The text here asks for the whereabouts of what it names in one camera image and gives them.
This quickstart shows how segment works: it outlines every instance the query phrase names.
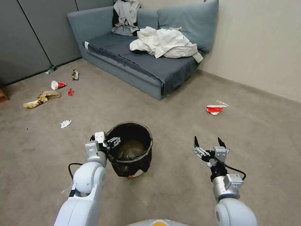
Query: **white tissue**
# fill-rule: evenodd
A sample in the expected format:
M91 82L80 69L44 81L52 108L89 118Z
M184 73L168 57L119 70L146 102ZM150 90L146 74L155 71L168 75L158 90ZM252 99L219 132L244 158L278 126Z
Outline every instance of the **white tissue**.
M68 125L70 125L71 122L72 122L71 120L65 120L65 121L63 121L61 123L61 129L63 129L63 128L67 127Z

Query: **couch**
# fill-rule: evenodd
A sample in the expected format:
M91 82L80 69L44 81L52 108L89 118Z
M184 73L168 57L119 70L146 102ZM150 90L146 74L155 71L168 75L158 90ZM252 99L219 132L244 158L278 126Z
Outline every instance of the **couch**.
M216 29L218 0L158 11L138 9L139 29L182 27L199 52L210 52ZM68 19L82 58L145 93L161 100L185 82L198 68L193 57L156 59L146 52L131 52L136 36L111 32L113 6L69 13Z

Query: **plastic bottle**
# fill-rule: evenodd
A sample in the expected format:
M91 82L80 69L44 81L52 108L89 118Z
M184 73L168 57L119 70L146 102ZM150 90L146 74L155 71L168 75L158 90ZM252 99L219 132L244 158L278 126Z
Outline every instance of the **plastic bottle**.
M56 65L51 65L50 68L45 72L46 74L50 74L57 69Z

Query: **trash can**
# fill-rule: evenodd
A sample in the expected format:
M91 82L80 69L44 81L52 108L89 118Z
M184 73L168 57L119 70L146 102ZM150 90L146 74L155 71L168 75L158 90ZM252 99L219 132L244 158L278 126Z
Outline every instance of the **trash can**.
M106 134L106 139L120 137L120 144L108 151L108 159L120 177L136 177L148 171L151 164L153 138L143 124L120 123Z

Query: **red paper cup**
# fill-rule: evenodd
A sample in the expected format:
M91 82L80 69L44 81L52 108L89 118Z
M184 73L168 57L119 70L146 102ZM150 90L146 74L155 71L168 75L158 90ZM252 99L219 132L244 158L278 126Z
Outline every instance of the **red paper cup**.
M218 115L226 105L208 105L206 110L212 115Z
M66 83L61 83L61 82L57 82L57 81L52 81L51 82L51 88L53 89L53 90L56 90L56 89L59 89L59 88L62 88L62 87L64 87L64 86L66 86Z

